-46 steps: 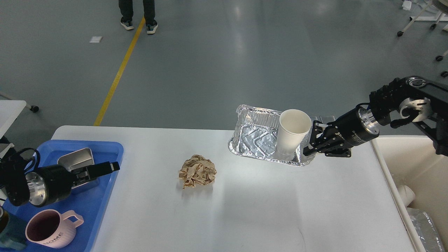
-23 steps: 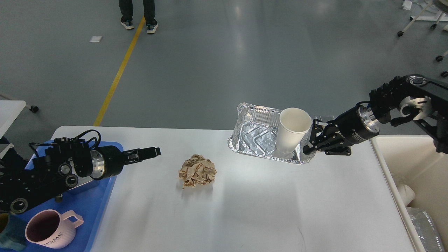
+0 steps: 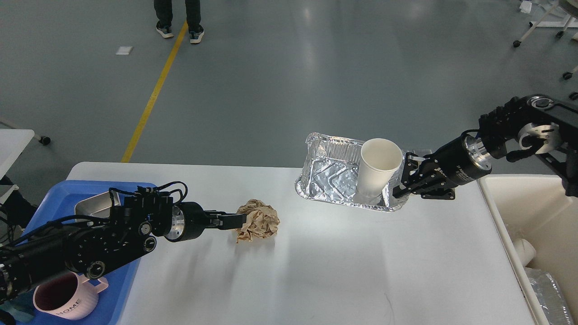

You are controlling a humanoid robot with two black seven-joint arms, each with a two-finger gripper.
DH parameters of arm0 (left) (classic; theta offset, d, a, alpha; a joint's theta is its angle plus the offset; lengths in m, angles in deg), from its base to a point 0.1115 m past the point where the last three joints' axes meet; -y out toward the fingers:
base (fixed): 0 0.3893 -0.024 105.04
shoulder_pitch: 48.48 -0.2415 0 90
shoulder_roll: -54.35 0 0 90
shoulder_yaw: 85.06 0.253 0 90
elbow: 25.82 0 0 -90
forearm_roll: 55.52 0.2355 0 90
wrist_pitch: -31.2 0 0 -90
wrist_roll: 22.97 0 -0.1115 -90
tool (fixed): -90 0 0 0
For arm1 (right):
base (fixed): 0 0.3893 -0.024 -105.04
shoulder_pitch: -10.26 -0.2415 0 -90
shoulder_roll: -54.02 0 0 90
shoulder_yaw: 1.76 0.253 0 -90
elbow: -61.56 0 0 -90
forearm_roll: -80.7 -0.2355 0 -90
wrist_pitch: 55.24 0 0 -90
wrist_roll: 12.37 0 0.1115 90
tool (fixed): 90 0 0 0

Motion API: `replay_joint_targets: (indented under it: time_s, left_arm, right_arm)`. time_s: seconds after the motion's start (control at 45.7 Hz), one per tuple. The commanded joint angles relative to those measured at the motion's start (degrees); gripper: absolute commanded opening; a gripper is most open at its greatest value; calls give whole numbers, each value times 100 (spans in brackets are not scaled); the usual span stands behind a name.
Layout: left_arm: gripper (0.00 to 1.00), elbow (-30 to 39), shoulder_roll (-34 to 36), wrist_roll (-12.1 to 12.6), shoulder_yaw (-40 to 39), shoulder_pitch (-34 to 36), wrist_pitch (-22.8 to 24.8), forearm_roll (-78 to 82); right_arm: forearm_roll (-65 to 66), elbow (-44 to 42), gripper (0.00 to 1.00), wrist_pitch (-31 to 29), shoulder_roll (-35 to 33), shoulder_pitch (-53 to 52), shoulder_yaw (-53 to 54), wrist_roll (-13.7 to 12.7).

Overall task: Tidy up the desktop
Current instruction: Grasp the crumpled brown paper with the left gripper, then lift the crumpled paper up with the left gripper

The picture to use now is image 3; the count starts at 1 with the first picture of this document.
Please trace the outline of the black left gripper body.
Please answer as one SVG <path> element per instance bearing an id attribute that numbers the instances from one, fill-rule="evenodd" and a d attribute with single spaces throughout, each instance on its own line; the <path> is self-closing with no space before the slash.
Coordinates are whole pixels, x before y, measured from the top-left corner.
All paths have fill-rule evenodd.
<path id="1" fill-rule="evenodd" d="M 169 242 L 198 238 L 209 224 L 208 214 L 196 202 L 182 202 L 172 208 L 171 226 L 164 237 Z"/>

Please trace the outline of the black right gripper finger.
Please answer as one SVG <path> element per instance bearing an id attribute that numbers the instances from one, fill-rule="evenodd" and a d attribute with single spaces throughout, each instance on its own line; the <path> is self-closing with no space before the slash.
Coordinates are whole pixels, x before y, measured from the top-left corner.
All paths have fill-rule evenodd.
<path id="1" fill-rule="evenodd" d="M 429 153 L 420 156 L 414 152 L 407 152 L 403 163 L 403 171 L 401 175 L 401 184 L 393 189 L 393 197 L 401 198 L 406 194 L 419 194 L 422 198 L 428 198 L 429 193 L 423 189 L 418 189 L 420 185 L 417 183 L 421 180 L 419 173 L 422 162 L 429 158 Z"/>
<path id="2" fill-rule="evenodd" d="M 448 180 L 432 180 L 409 186 L 412 194 L 429 200 L 454 200 L 456 198 L 454 188 L 454 183 Z"/>

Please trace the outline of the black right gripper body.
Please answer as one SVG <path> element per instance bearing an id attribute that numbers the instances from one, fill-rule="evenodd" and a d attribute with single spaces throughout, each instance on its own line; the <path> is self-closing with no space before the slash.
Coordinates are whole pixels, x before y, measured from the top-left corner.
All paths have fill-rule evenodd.
<path id="1" fill-rule="evenodd" d="M 493 170 L 490 158 L 482 140 L 468 134 L 458 136 L 427 155 L 427 159 L 439 165 L 444 177 L 454 187 L 489 175 Z"/>

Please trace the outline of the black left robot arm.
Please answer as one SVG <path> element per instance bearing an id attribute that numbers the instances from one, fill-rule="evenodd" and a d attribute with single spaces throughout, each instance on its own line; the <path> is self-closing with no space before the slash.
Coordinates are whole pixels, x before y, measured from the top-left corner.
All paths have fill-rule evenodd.
<path id="1" fill-rule="evenodd" d="M 245 214 L 204 210 L 184 199 L 188 188 L 168 190 L 173 182 L 135 191 L 110 187 L 122 194 L 121 205 L 107 218 L 70 215 L 48 221 L 1 248 L 1 301 L 13 300 L 67 271 L 99 279 L 152 252 L 157 238 L 182 242 L 204 230 L 235 230 Z"/>

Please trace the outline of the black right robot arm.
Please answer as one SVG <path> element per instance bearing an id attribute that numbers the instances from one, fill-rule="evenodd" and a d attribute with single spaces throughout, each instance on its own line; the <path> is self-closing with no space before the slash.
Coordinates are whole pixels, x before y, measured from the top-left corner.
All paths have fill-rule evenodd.
<path id="1" fill-rule="evenodd" d="M 568 197 L 577 195 L 577 107 L 543 94 L 514 97 L 479 117 L 478 128 L 433 153 L 405 155 L 395 198 L 453 200 L 455 188 L 489 175 L 492 160 L 510 163 L 537 156 L 561 178 Z"/>

